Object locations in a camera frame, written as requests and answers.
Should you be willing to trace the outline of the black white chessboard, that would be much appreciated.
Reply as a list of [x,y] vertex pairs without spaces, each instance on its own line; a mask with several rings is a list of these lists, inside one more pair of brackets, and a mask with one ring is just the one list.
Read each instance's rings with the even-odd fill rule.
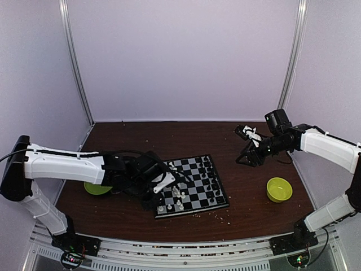
[[228,196],[209,154],[168,160],[180,182],[160,191],[155,219],[183,216],[229,207]]

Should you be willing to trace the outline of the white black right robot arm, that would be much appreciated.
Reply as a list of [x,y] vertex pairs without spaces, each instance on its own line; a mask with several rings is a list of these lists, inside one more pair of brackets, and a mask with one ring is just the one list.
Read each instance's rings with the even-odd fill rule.
[[235,128],[247,141],[236,163],[257,167],[268,156],[296,153],[294,165],[317,208],[295,222],[292,234],[273,238],[271,243],[299,250],[316,241],[318,230],[360,213],[360,143],[333,136],[316,125],[293,125],[283,109],[266,114],[265,120],[270,136],[249,125]]

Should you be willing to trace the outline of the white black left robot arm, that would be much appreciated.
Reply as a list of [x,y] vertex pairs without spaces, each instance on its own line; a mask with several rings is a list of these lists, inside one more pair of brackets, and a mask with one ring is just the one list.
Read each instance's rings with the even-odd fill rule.
[[1,159],[6,161],[1,195],[24,205],[48,229],[55,244],[70,251],[77,250],[85,241],[76,234],[72,219],[44,196],[36,179],[111,187],[138,198],[144,209],[156,206],[163,188],[190,181],[188,174],[167,165],[152,151],[63,151],[31,143],[27,135],[20,136],[11,153]]

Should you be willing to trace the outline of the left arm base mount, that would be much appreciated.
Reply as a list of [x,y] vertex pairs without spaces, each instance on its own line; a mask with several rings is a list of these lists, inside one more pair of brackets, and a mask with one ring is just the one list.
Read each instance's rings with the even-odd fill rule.
[[98,255],[101,240],[77,234],[72,237],[53,235],[51,245],[62,250],[60,263],[63,268],[74,270],[88,261],[88,256]]

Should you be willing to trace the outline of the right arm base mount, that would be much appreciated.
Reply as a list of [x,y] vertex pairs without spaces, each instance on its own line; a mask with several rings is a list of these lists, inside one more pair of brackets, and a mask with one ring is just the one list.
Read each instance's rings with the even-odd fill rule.
[[292,234],[273,237],[269,242],[274,256],[286,256],[288,264],[297,269],[306,268],[311,263],[310,248],[318,245],[317,237],[298,243]]

